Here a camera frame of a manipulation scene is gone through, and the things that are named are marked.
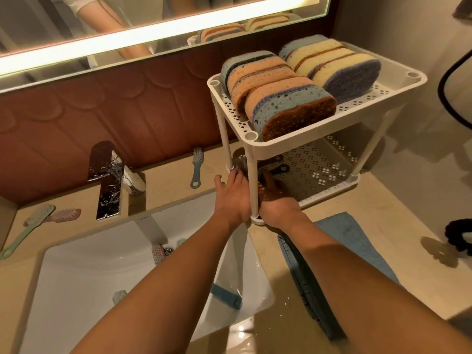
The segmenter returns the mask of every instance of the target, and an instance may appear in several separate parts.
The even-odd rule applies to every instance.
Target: white sink basin
[[[37,354],[39,349],[48,354],[69,353],[112,308],[113,294],[129,292],[154,268],[151,243],[175,249],[180,238],[190,237],[213,214],[215,195],[211,192],[151,210],[48,249],[20,354]],[[251,317],[274,302],[244,225],[230,238],[215,283],[239,292],[243,307],[231,309],[209,295],[192,340]]]

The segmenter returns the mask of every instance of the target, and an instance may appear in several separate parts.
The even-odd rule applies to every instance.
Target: beige countertop
[[[180,158],[144,170],[147,190],[146,209],[156,208],[214,187],[215,174],[224,174],[224,153],[221,147],[205,153],[201,168],[202,185],[189,186],[192,158]],[[41,257],[53,244],[78,236],[105,224],[95,221],[99,186],[94,185],[49,199],[56,208],[81,208],[78,220],[65,223],[44,223],[27,237],[15,253],[0,262],[0,354],[17,350]],[[128,216],[128,196],[122,199],[122,214]],[[38,204],[18,210],[7,244],[23,228],[23,222]],[[377,251],[385,258],[402,285],[443,318],[472,306],[472,271],[462,262],[454,263],[447,247],[428,230],[372,174],[365,173],[357,188],[304,210],[311,220],[321,220],[347,211],[361,225]],[[277,236],[266,227],[251,225],[249,233],[261,264],[272,286],[275,304],[245,321],[252,329],[235,332],[225,328],[192,342],[188,353],[353,353],[348,341],[330,343],[317,323],[306,312],[280,251]],[[429,254],[437,252],[443,262]]]

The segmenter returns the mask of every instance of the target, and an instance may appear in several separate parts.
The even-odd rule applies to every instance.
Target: faucet
[[[96,143],[90,151],[87,181],[101,180],[96,220],[119,215],[121,184],[132,196],[146,191],[146,184],[132,172],[110,141]]]

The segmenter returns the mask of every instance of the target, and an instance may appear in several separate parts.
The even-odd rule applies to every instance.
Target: led light strip
[[[320,0],[261,0],[250,4],[211,11],[147,26],[98,35],[81,40],[32,49],[0,57],[0,76],[46,65],[78,59],[97,53],[139,45],[167,37],[196,32],[210,27],[274,14]]]

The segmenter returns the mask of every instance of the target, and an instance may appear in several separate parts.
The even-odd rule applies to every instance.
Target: blue towel
[[[399,284],[395,273],[375,250],[359,224],[350,214],[343,212],[333,215],[316,221],[315,225]],[[318,322],[329,340],[345,338],[344,331],[336,320],[322,289],[300,252],[286,234],[279,236],[279,244],[310,316]]]

